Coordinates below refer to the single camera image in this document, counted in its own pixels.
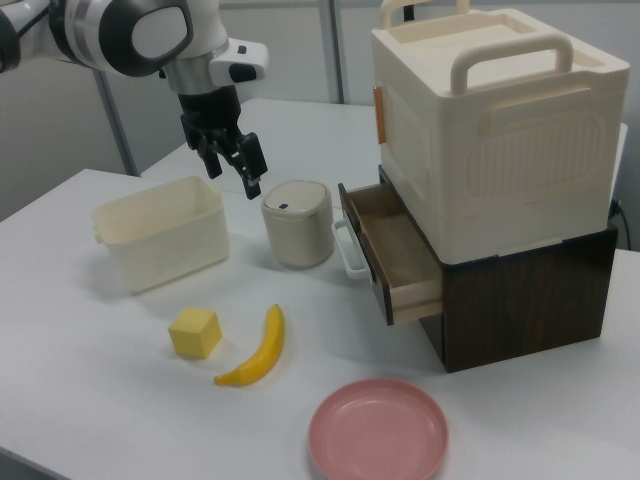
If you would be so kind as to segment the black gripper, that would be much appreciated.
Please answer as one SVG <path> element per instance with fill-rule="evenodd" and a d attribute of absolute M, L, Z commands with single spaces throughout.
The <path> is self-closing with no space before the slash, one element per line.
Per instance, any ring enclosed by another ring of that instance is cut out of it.
<path fill-rule="evenodd" d="M 236 87 L 179 94 L 178 99 L 187 145 L 203 161 L 208 177 L 214 179 L 222 173 L 217 151 L 221 138 L 222 155 L 241 177 L 246 197 L 258 197 L 261 176 L 268 167 L 258 136 L 253 132 L 242 134 L 238 128 L 241 106 Z"/>

